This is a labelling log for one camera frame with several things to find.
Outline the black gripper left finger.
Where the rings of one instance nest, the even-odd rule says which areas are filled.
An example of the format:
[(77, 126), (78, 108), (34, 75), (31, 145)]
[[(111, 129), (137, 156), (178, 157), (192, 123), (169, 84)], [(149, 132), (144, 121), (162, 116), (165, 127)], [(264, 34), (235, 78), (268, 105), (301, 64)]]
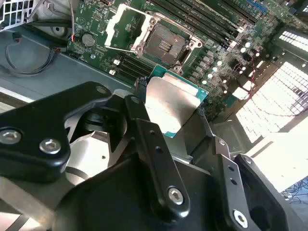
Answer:
[(121, 98), (97, 82), (86, 82), (0, 116), (0, 173), (54, 181), (68, 163), (72, 143), (91, 131), (108, 133), (110, 167), (133, 154), (148, 162), (151, 153), (169, 153), (139, 98)]

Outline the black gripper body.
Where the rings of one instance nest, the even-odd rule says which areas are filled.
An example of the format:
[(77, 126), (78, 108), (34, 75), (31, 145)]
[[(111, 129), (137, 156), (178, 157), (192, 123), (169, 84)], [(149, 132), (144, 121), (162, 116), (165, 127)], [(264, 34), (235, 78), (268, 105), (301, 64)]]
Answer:
[(232, 161), (206, 156), (201, 168), (169, 153), (136, 154), (79, 184), (56, 209), (56, 231), (219, 231), (232, 228), (225, 191)]

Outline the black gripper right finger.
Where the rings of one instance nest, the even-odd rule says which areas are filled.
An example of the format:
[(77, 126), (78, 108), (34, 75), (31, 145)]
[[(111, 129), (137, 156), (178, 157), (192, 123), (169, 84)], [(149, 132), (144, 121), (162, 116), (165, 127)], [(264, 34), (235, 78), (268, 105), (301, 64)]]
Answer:
[(250, 158), (231, 157), (228, 145), (213, 134), (204, 109), (192, 116), (200, 135), (193, 165), (213, 180), (215, 224), (220, 231), (294, 231), (296, 215)]

